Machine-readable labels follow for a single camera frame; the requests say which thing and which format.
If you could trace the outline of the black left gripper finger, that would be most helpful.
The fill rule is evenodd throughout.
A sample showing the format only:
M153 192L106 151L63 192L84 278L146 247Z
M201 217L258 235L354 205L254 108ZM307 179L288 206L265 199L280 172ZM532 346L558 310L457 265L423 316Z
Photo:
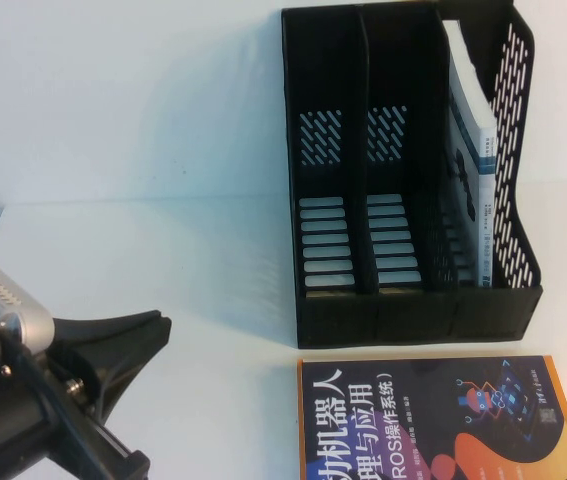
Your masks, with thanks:
M100 320L54 320L51 368L94 418L107 418L145 365L169 341L172 321L158 310Z

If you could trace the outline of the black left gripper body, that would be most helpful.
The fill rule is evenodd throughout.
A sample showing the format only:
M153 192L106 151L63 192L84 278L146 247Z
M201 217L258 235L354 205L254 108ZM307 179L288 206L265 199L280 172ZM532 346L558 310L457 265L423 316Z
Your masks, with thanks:
M62 382L51 359L0 360L0 479L49 459L76 479L145 479L149 458L128 449Z

